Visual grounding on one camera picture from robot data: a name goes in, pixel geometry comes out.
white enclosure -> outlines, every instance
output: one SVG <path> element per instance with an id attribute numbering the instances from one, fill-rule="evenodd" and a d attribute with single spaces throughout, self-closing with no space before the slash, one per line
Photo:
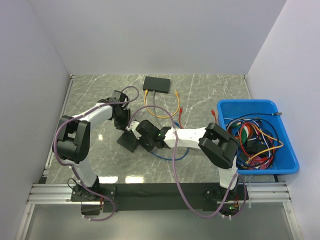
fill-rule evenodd
<path id="1" fill-rule="evenodd" d="M 320 238 L 318 0 L 3 0 L 0 233 L 13 239 L 70 74 L 247 74 L 300 163 L 284 176 L 307 240 Z"/>
<path id="2" fill-rule="evenodd" d="M 11 240 L 44 170 L 70 76 L 27 1 L 1 1 L 0 31 L 0 233 Z"/>
<path id="3" fill-rule="evenodd" d="M 71 74 L 246 74 L 285 0 L 29 0 Z"/>
<path id="4" fill-rule="evenodd" d="M 251 96 L 274 101 L 300 163 L 284 176 L 305 239 L 320 237 L 320 2 L 288 0 L 249 73 Z"/>

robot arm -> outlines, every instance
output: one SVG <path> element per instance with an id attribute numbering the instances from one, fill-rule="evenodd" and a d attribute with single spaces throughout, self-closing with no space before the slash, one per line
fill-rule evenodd
<path id="1" fill-rule="evenodd" d="M 114 91 L 112 97 L 100 100 L 96 106 L 110 102 L 125 102 L 126 99 L 128 97 L 124 93 Z M 105 120 L 114 120 L 115 128 L 124 131 L 117 142 L 131 152 L 138 145 L 148 152 L 154 147 L 173 148 L 176 142 L 174 131 L 177 131 L 178 147 L 201 149 L 218 167 L 220 186 L 228 188 L 237 172 L 235 156 L 238 141 L 233 136 L 214 123 L 198 129 L 174 129 L 169 126 L 158 129 L 148 120 L 143 120 L 142 122 L 133 121 L 127 127 L 130 120 L 130 109 L 127 109 L 127 106 L 127 104 L 102 106 L 87 116 L 68 123 L 59 132 L 56 144 L 58 155 L 65 163 L 74 166 L 87 187 L 99 187 L 99 178 L 92 170 L 87 157 L 90 149 L 90 131 Z M 62 116 L 58 127 L 73 117 Z"/>
<path id="2" fill-rule="evenodd" d="M 125 102 L 127 98 L 124 93 L 114 91 L 112 97 L 101 99 L 94 107 L 110 102 Z M 75 116 L 62 116 L 59 120 L 58 128 L 65 121 L 79 115 L 80 114 Z M 127 104 L 107 105 L 99 107 L 79 120 L 70 122 L 60 131 L 57 138 L 58 155 L 66 164 L 72 164 L 74 166 L 80 179 L 87 187 L 92 188 L 94 185 L 99 186 L 99 178 L 92 170 L 89 158 L 87 157 L 90 149 L 91 129 L 105 120 L 114 120 L 115 128 L 124 131 L 129 119 L 130 109 L 127 109 Z"/>
<path id="3" fill-rule="evenodd" d="M 154 147 L 173 148 L 176 143 L 176 131 L 179 138 L 178 147 L 201 149 L 218 167 L 219 182 L 222 188 L 227 189 L 237 173 L 238 141 L 217 124 L 210 123 L 207 127 L 197 129 L 174 129 L 168 126 L 158 129 L 148 120 L 143 120 L 142 122 L 133 121 L 127 130 L 136 140 L 129 142 L 129 134 L 125 132 L 119 138 L 118 143 L 131 152 L 138 145 L 149 152 Z M 233 190 L 236 184 L 234 181 L 230 189 Z"/>

marble floor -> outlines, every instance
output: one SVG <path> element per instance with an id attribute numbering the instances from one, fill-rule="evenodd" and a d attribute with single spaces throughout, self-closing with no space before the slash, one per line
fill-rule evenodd
<path id="1" fill-rule="evenodd" d="M 93 107 L 100 99 L 111 97 L 114 90 L 122 90 L 126 86 L 136 86 L 140 90 L 138 99 L 129 107 L 135 111 L 144 105 L 142 86 L 146 75 L 77 75 L 72 81 L 65 115 L 76 115 Z M 243 75 L 202 75 L 202 74 L 149 74 L 148 76 L 169 78 L 171 86 L 169 94 L 157 93 L 156 105 L 165 107 L 173 113 L 177 109 L 178 91 L 183 113 L 181 122 L 185 128 L 201 128 L 213 122 L 211 109 L 217 112 L 217 103 L 222 99 L 249 99 L 250 95 Z M 125 93 L 132 99 L 136 96 L 134 89 Z M 152 103 L 153 92 L 147 96 Z M 138 121 L 147 119 L 159 127 L 158 121 L 146 109 L 135 117 Z M 164 126 L 170 126 L 170 120 L 160 119 Z M 173 183 L 172 162 L 159 159 L 142 147 L 131 153 L 117 144 L 122 134 L 116 130 L 113 121 L 104 121 L 91 130 L 90 164 L 99 176 L 101 183 Z M 154 151 L 170 158 L 171 149 L 154 149 Z M 177 156 L 185 153 L 179 148 Z M 201 150 L 191 150 L 182 160 L 176 162 L 179 180 L 183 183 L 218 182 L 218 169 L 208 160 Z M 73 177 L 68 167 L 62 167 L 52 159 L 47 184 L 65 184 Z M 246 176 L 253 182 L 274 182 L 270 175 Z"/>

cable bundle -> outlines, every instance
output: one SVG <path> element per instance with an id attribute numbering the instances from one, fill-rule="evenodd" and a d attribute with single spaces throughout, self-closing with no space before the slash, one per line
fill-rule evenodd
<path id="1" fill-rule="evenodd" d="M 253 113 L 252 115 L 275 116 L 278 113 Z M 237 167 L 244 170 L 270 168 L 275 161 L 276 152 L 284 146 L 284 143 L 279 140 L 276 129 L 269 121 L 258 117 L 243 117 L 245 116 L 235 119 L 225 118 L 231 119 L 226 126 L 227 131 L 240 142 L 236 159 Z M 273 129 L 275 137 L 263 123 L 267 123 Z"/>

black cable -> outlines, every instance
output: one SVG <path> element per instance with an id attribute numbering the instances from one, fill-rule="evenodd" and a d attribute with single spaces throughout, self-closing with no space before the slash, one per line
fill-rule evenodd
<path id="1" fill-rule="evenodd" d="M 229 127 L 229 124 L 234 121 L 234 120 L 237 120 L 237 119 L 242 119 L 243 117 L 246 117 L 246 116 L 250 116 L 250 115 L 265 115 L 265 116 L 278 116 L 278 115 L 281 115 L 281 112 L 275 112 L 275 113 L 249 113 L 249 114 L 245 114 L 245 115 L 242 115 L 240 117 L 237 117 L 237 118 L 234 118 L 232 119 L 227 125 L 226 125 L 226 129 L 228 129 Z"/>
<path id="2" fill-rule="evenodd" d="M 66 184 L 68 185 L 68 187 L 73 190 L 74 188 L 69 185 L 69 181 L 70 181 L 70 180 L 74 181 L 75 184 L 77 184 L 77 181 L 76 181 L 74 178 L 70 177 L 70 178 L 68 179 L 68 181 L 66 182 Z"/>

